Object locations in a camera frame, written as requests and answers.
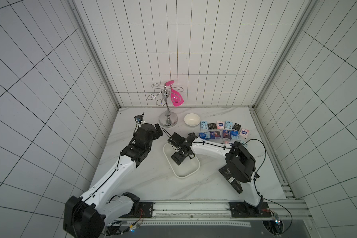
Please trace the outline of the white storage box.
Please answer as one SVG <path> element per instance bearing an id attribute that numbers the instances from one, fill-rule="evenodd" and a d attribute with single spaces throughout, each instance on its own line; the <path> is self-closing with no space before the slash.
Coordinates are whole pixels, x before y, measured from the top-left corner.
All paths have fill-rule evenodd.
<path id="1" fill-rule="evenodd" d="M 200 169 L 200 161 L 196 156 L 193 159 L 187 158 L 180 165 L 177 165 L 171 158 L 175 150 L 168 143 L 163 146 L 163 153 L 174 176 L 179 179 L 186 179 L 194 175 Z"/>

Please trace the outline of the blue white tissue pack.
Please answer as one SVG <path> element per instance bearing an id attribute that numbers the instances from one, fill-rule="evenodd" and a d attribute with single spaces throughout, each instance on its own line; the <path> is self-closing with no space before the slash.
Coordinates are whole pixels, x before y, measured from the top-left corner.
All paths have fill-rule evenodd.
<path id="1" fill-rule="evenodd" d="M 203 140 L 209 140 L 209 139 L 211 139 L 211 135 L 210 135 L 210 132 L 200 132 L 199 134 L 198 134 L 198 137 L 199 138 L 201 138 L 201 139 L 203 139 Z"/>

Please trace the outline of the light blue tissue pack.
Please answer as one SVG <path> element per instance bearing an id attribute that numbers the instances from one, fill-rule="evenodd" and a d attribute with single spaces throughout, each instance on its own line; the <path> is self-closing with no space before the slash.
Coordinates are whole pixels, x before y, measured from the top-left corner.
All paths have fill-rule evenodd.
<path id="1" fill-rule="evenodd" d="M 207 130 L 209 130 L 208 122 L 207 122 L 207 121 L 201 121 L 201 122 L 200 122 L 200 130 L 201 130 L 201 131 L 207 131 Z"/>

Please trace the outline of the blue red tissue pack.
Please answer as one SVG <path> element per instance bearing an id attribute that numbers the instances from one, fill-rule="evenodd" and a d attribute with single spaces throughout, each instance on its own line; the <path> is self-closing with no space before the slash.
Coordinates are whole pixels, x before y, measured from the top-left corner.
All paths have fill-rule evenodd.
<path id="1" fill-rule="evenodd" d="M 210 139 L 221 139 L 221 133 L 219 131 L 210 131 Z"/>

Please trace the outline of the small black tissue pack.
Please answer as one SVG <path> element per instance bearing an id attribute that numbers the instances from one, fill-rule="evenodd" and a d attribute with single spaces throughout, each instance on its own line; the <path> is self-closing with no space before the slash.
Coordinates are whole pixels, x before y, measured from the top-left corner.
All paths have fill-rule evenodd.
<path id="1" fill-rule="evenodd" d="M 208 123 L 208 129 L 209 130 L 217 130 L 218 126 L 216 123 Z"/>

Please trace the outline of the pink Tempo side pack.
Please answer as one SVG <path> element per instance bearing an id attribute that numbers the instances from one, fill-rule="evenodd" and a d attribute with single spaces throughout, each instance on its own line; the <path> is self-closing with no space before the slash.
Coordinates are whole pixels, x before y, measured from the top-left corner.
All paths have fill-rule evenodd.
<path id="1" fill-rule="evenodd" d="M 216 126 L 218 130 L 224 130 L 225 129 L 225 123 L 222 121 L 217 121 Z"/>

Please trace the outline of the blue orange tissue pack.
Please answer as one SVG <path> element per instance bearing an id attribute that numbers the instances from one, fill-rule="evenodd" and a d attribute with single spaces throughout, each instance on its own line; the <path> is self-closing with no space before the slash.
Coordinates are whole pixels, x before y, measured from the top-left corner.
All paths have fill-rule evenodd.
<path id="1" fill-rule="evenodd" d="M 222 130 L 222 139 L 231 140 L 232 139 L 231 130 Z"/>

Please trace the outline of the pink white tissue pack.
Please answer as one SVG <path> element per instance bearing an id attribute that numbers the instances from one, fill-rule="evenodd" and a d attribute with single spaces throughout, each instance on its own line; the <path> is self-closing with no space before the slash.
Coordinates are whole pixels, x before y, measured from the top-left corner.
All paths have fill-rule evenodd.
<path id="1" fill-rule="evenodd" d="M 239 137 L 243 138 L 243 139 L 247 139 L 248 135 L 249 135 L 249 132 L 250 132 L 249 130 L 242 128 L 241 131 L 240 131 Z"/>

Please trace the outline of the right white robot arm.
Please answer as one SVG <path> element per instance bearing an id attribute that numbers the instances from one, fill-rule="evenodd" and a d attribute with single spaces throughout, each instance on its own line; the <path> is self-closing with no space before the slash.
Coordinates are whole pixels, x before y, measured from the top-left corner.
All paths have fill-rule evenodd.
<path id="1" fill-rule="evenodd" d="M 263 198 L 256 189 L 255 181 L 258 169 L 256 160 L 246 147 L 236 141 L 225 145 L 207 142 L 194 135 L 184 138 L 174 133 L 168 143 L 175 150 L 171 159 L 179 166 L 186 158 L 194 158 L 196 155 L 209 156 L 211 158 L 224 159 L 226 165 L 219 169 L 222 176 L 235 186 L 235 190 L 244 196 L 239 213 L 256 217 L 262 211 Z"/>

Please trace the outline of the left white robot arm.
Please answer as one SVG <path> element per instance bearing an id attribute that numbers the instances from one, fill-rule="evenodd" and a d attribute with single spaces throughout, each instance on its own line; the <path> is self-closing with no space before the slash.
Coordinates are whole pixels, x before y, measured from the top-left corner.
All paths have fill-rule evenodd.
<path id="1" fill-rule="evenodd" d="M 65 204 L 63 230 L 75 238 L 97 238 L 106 225 L 137 211 L 139 197 L 126 192 L 112 200 L 122 180 L 147 158 L 154 140 L 163 136 L 159 124 L 142 123 L 118 160 L 107 173 L 80 197 Z"/>

